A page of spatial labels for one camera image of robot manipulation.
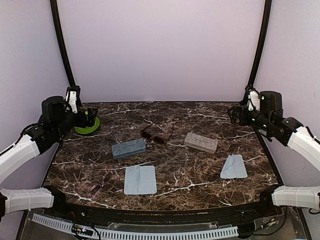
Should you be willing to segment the beige glasses case teal lining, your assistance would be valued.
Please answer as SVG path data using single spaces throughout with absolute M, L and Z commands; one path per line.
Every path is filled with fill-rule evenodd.
M 214 154 L 217 150 L 218 141 L 202 135 L 188 132 L 184 139 L 184 144 L 187 147 Z

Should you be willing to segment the light blue cleaning cloth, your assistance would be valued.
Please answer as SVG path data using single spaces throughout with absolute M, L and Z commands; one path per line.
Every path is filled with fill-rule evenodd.
M 125 169 L 125 195 L 152 195 L 156 193 L 156 169 L 153 165 L 134 165 Z

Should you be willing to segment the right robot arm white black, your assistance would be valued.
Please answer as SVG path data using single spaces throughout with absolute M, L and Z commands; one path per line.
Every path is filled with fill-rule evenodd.
M 276 139 L 319 169 L 320 140 L 297 119 L 283 116 L 281 93 L 250 89 L 246 94 L 245 106 L 238 105 L 228 109 L 230 122 L 263 131 L 262 136 L 268 141 Z M 266 217 L 275 207 L 281 206 L 305 208 L 313 214 L 319 214 L 320 188 L 274 184 L 260 193 L 259 201 L 255 205 L 255 213 L 260 217 Z

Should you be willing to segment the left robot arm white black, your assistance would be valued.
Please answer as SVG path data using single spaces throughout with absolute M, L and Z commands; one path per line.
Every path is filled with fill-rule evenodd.
M 77 93 L 71 91 L 66 97 L 52 96 L 41 104 L 42 114 L 37 123 L 26 126 L 15 143 L 0 153 L 0 180 L 28 161 L 42 155 L 54 144 L 62 143 L 64 137 L 75 127 L 89 128 L 96 123 L 98 109 L 81 109 Z M 60 218 L 71 213 L 65 203 L 66 197 L 57 188 L 0 190 L 0 215 L 38 208 L 51 208 Z

